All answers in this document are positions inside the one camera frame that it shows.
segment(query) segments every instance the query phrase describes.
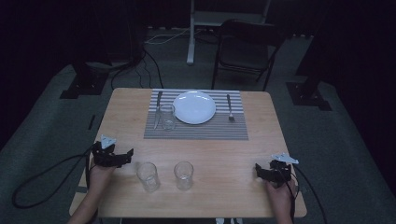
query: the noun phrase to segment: black floor mount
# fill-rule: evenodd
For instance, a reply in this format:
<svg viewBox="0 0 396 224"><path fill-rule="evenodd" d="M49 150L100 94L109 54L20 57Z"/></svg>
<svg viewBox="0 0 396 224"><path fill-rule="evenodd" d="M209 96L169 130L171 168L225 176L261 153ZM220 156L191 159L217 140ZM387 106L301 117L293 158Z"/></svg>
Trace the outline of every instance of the black floor mount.
<svg viewBox="0 0 396 224"><path fill-rule="evenodd" d="M60 99L77 99L80 95L100 95L106 84L108 73L96 74L91 83L81 85L76 76L67 91L63 91Z"/></svg>
<svg viewBox="0 0 396 224"><path fill-rule="evenodd" d="M303 94L304 83L287 82L286 86L295 105L317 106L320 110L332 111L329 102L323 99L318 90L315 90L311 96L305 96Z"/></svg>

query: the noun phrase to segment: wooden table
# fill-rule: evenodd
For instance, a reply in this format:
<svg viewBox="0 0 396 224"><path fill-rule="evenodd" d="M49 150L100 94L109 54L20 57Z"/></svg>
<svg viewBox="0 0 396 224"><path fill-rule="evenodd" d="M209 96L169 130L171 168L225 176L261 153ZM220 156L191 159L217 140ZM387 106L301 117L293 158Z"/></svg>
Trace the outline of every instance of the wooden table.
<svg viewBox="0 0 396 224"><path fill-rule="evenodd" d="M288 149L273 102L267 92L241 91L248 141L144 139L151 90L115 89L96 140L104 134L117 139L115 153L132 147L132 162L117 169L99 207L99 217L272 217L262 181L254 164L269 168L271 155ZM145 192L136 176L139 164L150 161L158 169L161 186ZM179 161L194 166L193 186L176 187L174 167ZM84 175L79 183L86 186ZM84 193L76 193L73 214ZM302 194L296 217L306 208Z"/></svg>

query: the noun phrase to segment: knife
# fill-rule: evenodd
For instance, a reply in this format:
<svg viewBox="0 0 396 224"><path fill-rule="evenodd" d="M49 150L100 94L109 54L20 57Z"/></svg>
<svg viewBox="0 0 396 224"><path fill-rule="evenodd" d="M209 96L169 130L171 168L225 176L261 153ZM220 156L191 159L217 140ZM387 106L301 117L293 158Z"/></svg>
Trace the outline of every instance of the knife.
<svg viewBox="0 0 396 224"><path fill-rule="evenodd" d="M160 101L161 101L161 96L163 95L162 91L158 92L157 95L157 109L155 111L155 122L154 122L154 129L157 128L158 123L160 122Z"/></svg>

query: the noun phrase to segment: gray placemat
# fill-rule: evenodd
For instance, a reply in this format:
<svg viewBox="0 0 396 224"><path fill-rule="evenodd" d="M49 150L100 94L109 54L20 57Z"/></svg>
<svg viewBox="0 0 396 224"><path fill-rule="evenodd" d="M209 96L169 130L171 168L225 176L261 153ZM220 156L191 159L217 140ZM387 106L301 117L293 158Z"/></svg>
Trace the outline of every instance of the gray placemat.
<svg viewBox="0 0 396 224"><path fill-rule="evenodd" d="M213 98L216 113L212 119L202 124L188 124L177 119L173 131L165 131L159 123L154 130L157 94L163 91L161 105L172 104L185 91L201 91ZM227 94L230 94L235 122L228 121L229 109ZM209 90L172 90L154 89L148 109L145 139L201 139L201 140L248 140L248 130L245 123L244 108L239 91L209 91Z"/></svg>

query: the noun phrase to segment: drinking glass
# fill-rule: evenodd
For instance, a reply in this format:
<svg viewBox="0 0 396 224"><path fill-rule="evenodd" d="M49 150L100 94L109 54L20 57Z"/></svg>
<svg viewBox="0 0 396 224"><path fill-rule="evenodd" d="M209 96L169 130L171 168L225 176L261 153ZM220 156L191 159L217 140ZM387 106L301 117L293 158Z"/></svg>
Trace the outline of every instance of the drinking glass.
<svg viewBox="0 0 396 224"><path fill-rule="evenodd" d="M182 190L190 189L192 186L192 174L194 173L194 168L191 163L187 161L179 162L174 169L177 188Z"/></svg>
<svg viewBox="0 0 396 224"><path fill-rule="evenodd" d="M161 123L166 131L175 129L175 107L171 104L161 105Z"/></svg>
<svg viewBox="0 0 396 224"><path fill-rule="evenodd" d="M137 169L137 176L143 184L143 188L148 192L155 191L160 186L157 167L151 162L145 162Z"/></svg>

